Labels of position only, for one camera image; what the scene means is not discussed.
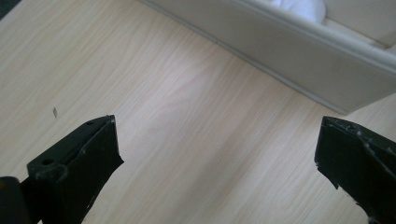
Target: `small hole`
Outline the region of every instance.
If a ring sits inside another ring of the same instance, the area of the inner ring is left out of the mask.
[[[51,164],[53,163],[53,160],[51,160],[51,159],[46,159],[46,160],[43,160],[41,163],[42,163],[43,165],[51,165]]]

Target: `white object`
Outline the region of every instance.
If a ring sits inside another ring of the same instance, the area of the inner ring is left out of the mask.
[[[326,18],[386,47],[396,44],[395,0],[323,0]]]
[[[322,0],[271,0],[271,5],[316,23],[322,23],[326,16]]]
[[[396,55],[396,45],[393,45],[393,47],[390,47],[389,49],[387,49],[387,51]]]
[[[393,44],[380,49],[296,20],[271,6],[272,0],[142,1],[337,112],[350,113],[396,92],[396,56],[384,50]],[[332,0],[324,1],[329,17]]]

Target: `white cloth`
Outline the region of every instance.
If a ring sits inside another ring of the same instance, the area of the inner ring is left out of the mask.
[[[317,23],[322,23],[326,16],[326,6],[322,0],[270,0],[270,3]]]

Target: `wooden floor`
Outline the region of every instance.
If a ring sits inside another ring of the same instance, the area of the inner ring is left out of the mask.
[[[341,116],[135,0],[23,0],[0,52],[0,175],[116,116],[125,163],[84,223],[366,223],[316,169],[321,118],[396,140],[396,95]]]

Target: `light wood grain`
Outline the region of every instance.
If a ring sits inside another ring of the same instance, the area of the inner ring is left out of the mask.
[[[321,118],[396,139],[396,95],[341,117],[134,0],[23,0],[0,52],[0,175],[116,115],[125,163],[84,223],[366,223],[316,169]]]

